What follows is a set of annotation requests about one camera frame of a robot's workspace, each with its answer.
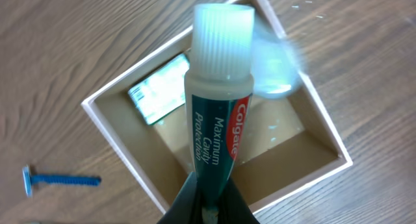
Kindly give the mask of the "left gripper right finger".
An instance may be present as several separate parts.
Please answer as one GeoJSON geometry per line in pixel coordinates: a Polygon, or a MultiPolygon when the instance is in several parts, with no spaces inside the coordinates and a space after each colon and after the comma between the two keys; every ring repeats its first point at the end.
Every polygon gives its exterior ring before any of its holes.
{"type": "Polygon", "coordinates": [[[259,224],[232,179],[218,201],[218,224],[259,224]]]}

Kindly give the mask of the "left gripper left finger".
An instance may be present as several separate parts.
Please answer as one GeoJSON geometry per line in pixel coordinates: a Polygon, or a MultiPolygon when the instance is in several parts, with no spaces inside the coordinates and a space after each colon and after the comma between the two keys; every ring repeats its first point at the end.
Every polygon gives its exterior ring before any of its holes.
{"type": "Polygon", "coordinates": [[[202,224],[202,196],[195,172],[191,172],[173,204],[157,224],[202,224]]]}

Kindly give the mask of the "white teal toothpaste tube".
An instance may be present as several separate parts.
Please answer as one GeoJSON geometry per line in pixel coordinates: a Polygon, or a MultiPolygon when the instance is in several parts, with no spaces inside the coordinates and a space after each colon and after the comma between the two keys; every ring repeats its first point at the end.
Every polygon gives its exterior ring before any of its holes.
{"type": "Polygon", "coordinates": [[[185,104],[198,187],[214,207],[237,159],[253,94],[251,45],[255,10],[248,5],[194,8],[185,104]]]}

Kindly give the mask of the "blue disposable razor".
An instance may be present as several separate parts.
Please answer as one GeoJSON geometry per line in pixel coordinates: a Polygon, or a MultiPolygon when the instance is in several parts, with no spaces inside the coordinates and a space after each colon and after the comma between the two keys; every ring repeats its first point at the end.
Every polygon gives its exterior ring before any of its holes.
{"type": "Polygon", "coordinates": [[[32,175],[29,166],[22,168],[23,183],[27,197],[33,196],[33,186],[38,183],[45,184],[65,184],[71,186],[99,186],[101,183],[100,177],[85,177],[73,175],[51,175],[39,174],[32,175]]]}

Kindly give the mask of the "green white packet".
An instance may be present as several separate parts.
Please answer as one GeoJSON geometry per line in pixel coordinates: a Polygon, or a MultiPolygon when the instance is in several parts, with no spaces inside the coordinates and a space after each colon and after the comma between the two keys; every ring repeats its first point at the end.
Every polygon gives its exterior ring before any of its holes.
{"type": "Polygon", "coordinates": [[[184,79],[188,70],[189,60],[182,53],[129,89],[129,97],[148,125],[185,104],[184,79]]]}

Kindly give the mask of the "clear bottle with dark liquid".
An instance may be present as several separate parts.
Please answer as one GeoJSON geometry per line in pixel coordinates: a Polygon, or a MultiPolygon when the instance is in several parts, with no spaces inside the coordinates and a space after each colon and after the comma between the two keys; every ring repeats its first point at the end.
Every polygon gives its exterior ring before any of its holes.
{"type": "Polygon", "coordinates": [[[252,68],[255,95],[266,99],[287,97],[301,85],[303,58],[290,40],[279,37],[256,15],[253,28],[252,68]]]}

